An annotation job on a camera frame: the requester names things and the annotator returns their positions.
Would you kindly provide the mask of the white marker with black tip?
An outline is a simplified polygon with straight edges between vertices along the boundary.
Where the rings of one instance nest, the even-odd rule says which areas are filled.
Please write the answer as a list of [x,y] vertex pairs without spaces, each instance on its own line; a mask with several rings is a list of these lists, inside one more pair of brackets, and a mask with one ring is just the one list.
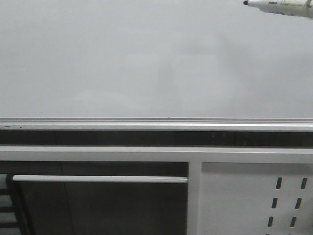
[[265,13],[313,18],[312,0],[245,0],[243,4]]

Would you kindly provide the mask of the white perforated pegboard panel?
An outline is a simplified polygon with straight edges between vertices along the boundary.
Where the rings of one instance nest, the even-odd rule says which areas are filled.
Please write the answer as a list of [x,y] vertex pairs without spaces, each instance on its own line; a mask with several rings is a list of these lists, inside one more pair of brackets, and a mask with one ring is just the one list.
[[201,235],[310,235],[311,164],[203,163]]

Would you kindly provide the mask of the white horizontal rod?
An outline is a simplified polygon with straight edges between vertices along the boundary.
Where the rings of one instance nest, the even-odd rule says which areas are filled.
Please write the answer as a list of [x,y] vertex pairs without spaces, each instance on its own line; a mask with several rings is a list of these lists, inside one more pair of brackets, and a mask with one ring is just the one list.
[[169,176],[61,176],[14,175],[19,182],[109,182],[109,183],[187,183],[187,177]]

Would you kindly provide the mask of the white metal stand frame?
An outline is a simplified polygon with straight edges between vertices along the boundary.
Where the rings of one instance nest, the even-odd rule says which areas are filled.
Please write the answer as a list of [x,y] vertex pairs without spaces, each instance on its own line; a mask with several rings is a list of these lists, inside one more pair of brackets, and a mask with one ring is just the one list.
[[1,161],[188,162],[187,234],[199,235],[202,163],[312,164],[311,148],[1,146]]

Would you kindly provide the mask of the white whiteboard with aluminium frame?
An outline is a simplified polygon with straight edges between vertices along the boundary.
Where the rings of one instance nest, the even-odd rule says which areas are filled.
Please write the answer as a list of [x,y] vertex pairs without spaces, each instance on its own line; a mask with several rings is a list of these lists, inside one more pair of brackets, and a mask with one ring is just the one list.
[[313,22],[240,0],[3,0],[1,130],[313,129]]

